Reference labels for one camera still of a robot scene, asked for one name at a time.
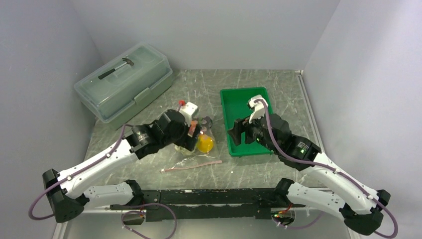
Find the dark red grape bunch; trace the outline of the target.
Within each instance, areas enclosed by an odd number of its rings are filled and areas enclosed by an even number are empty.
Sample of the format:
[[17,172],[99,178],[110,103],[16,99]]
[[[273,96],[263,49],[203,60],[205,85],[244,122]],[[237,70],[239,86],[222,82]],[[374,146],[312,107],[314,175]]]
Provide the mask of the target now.
[[201,131],[209,131],[213,125],[212,119],[209,116],[199,117],[198,124],[201,127]]

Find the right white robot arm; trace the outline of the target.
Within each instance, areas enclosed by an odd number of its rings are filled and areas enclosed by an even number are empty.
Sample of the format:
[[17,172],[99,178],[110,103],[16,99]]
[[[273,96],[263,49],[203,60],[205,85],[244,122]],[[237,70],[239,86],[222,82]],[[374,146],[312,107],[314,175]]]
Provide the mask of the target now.
[[236,146],[257,143],[278,156],[281,162],[315,177],[332,193],[310,189],[283,178],[274,190],[277,205],[301,204],[331,214],[361,235],[377,232],[391,198],[386,190],[360,183],[322,152],[309,139],[292,134],[289,124],[276,114],[237,119],[227,131]]

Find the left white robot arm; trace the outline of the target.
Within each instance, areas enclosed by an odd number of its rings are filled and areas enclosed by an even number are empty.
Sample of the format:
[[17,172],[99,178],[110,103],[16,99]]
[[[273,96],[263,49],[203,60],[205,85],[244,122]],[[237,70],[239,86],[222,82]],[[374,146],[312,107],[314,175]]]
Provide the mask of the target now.
[[144,194],[135,180],[117,185],[94,186],[104,174],[157,153],[170,144],[193,150],[199,129],[190,132],[198,107],[187,103],[178,110],[166,110],[150,124],[135,125],[122,132],[117,142],[90,159],[60,172],[50,169],[43,173],[46,196],[56,222],[70,221],[84,209],[106,205],[122,205],[137,209]]

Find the orange fruit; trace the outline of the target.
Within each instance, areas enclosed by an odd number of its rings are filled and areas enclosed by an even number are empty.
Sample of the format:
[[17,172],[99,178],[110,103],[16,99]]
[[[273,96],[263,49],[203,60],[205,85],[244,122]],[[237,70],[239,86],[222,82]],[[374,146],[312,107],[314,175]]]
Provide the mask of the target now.
[[211,136],[202,134],[198,137],[196,147],[202,153],[210,153],[214,148],[214,139]]

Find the clear zip top bag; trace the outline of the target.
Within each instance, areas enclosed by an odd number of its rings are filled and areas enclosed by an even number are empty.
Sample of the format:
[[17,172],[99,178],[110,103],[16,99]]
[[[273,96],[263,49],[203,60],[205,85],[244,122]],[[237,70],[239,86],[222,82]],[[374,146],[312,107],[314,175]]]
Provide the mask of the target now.
[[211,130],[212,125],[213,121],[209,116],[194,118],[185,137],[187,142],[183,146],[174,146],[175,164],[170,168],[161,169],[160,172],[168,173],[222,163]]

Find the white cauliflower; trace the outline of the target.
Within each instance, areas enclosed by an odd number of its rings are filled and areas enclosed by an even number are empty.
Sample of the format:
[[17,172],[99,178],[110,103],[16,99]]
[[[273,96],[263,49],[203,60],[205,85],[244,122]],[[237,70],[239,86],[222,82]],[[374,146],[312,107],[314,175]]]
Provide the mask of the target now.
[[195,150],[188,150],[181,146],[175,146],[175,150],[181,153],[182,155],[192,155],[195,152]]

